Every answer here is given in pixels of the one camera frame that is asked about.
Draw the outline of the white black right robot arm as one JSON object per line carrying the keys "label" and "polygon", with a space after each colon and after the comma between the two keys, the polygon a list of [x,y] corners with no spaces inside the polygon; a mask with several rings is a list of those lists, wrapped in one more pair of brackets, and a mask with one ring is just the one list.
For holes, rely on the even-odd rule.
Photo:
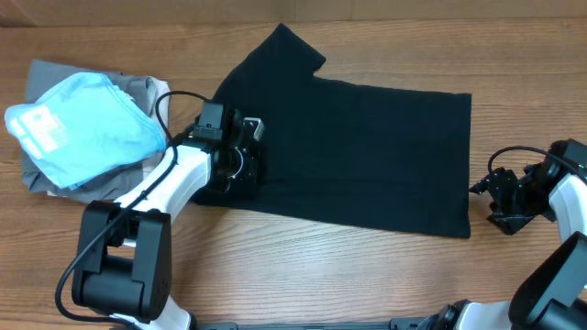
{"label": "white black right robot arm", "polygon": [[509,301],[468,300],[446,305],[419,323],[421,329],[583,329],[586,302],[586,147],[574,139],[553,142],[544,160],[527,165],[518,178],[490,167],[471,186],[489,193],[488,221],[513,235],[535,216],[558,226],[560,246],[522,283]]}

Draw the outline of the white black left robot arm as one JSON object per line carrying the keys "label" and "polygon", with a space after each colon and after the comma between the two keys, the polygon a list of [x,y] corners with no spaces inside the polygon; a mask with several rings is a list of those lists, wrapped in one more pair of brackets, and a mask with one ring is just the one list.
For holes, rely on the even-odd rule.
{"label": "white black left robot arm", "polygon": [[199,191],[255,184],[263,131],[260,119],[206,102],[143,182],[113,202],[89,203],[73,302],[126,329],[194,329],[194,316],[171,297],[172,223]]}

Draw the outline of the black t-shirt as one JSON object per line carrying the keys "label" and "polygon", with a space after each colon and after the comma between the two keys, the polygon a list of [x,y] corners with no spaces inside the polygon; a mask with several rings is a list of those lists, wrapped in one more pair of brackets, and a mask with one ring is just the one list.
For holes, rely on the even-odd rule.
{"label": "black t-shirt", "polygon": [[258,179],[194,201],[469,237],[471,96],[323,79],[324,63],[279,25],[226,77],[215,101],[265,126]]}

